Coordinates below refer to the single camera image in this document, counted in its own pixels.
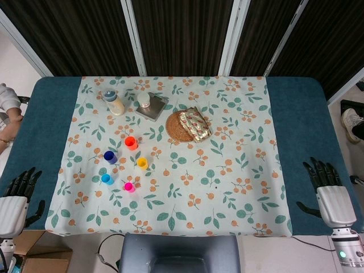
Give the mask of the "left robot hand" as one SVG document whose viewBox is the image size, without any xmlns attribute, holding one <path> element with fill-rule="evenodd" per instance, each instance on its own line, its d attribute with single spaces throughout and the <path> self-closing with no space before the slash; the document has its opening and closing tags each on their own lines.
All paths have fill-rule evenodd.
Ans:
<svg viewBox="0 0 364 273">
<path fill-rule="evenodd" d="M 46 202 L 40 200 L 36 213 L 27 217 L 28 207 L 35 185 L 42 175 L 36 168 L 22 172 L 13 179 L 1 197 L 1 238 L 17 237 L 24 228 L 39 220 L 45 210 Z"/>
</svg>

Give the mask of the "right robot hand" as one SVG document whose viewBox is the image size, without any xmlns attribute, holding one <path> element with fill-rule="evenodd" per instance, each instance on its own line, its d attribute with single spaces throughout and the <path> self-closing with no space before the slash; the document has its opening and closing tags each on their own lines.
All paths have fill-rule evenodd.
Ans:
<svg viewBox="0 0 364 273">
<path fill-rule="evenodd" d="M 306 214 L 321 218 L 332 229 L 349 228 L 356 221 L 348 190 L 343 186 L 337 170 L 330 164 L 310 158 L 303 162 L 316 195 L 318 209 L 309 208 L 298 201 L 296 205 Z"/>
</svg>

